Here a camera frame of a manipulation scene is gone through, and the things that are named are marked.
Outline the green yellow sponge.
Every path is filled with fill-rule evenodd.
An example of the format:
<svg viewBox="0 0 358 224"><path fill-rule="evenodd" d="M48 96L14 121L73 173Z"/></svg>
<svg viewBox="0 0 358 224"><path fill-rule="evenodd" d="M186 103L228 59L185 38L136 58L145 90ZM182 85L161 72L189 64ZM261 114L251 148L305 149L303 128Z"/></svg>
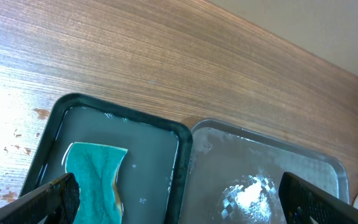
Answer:
<svg viewBox="0 0 358 224"><path fill-rule="evenodd" d="M75 176L80 191L75 223L122 223L116 181L126 154L127 149L103 144L74 142L70 146L65 170Z"/></svg>

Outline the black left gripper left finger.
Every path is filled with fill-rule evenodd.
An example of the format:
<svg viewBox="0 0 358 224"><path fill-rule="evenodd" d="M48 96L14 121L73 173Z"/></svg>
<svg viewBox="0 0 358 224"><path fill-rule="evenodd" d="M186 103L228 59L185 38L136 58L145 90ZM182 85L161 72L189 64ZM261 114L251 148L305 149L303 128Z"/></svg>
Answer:
<svg viewBox="0 0 358 224"><path fill-rule="evenodd" d="M1 207L0 224L73 223L79 205L79 185L67 173Z"/></svg>

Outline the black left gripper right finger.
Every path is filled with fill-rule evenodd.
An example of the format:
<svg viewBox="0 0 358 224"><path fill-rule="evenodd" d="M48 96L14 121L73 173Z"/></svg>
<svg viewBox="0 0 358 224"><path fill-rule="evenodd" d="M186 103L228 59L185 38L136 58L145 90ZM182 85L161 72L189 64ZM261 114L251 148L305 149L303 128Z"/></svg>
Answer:
<svg viewBox="0 0 358 224"><path fill-rule="evenodd" d="M278 191L287 223L358 224L358 209L291 172L284 172Z"/></svg>

